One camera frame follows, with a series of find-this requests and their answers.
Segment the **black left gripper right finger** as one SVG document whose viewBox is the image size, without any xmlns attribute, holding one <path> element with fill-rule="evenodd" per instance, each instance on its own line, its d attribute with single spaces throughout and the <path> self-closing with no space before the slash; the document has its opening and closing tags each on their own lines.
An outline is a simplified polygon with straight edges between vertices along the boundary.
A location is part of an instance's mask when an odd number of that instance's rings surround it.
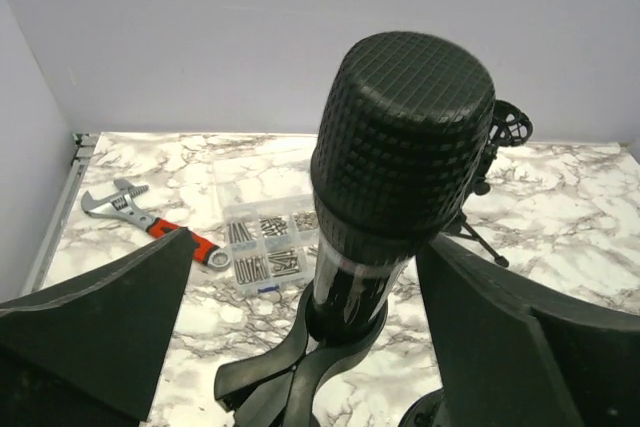
<svg viewBox="0 0 640 427">
<path fill-rule="evenodd" d="M 440 236 L 417 256 L 452 426 L 636 426 L 639 318 Z"/>
</svg>

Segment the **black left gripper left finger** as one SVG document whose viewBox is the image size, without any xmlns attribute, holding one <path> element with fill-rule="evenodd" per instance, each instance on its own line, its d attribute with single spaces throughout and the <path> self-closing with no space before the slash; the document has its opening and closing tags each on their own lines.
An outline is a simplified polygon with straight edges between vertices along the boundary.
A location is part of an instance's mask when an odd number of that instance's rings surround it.
<svg viewBox="0 0 640 427">
<path fill-rule="evenodd" d="M 147 420 L 189 277 L 184 228 L 1 305 L 4 426 Z"/>
</svg>

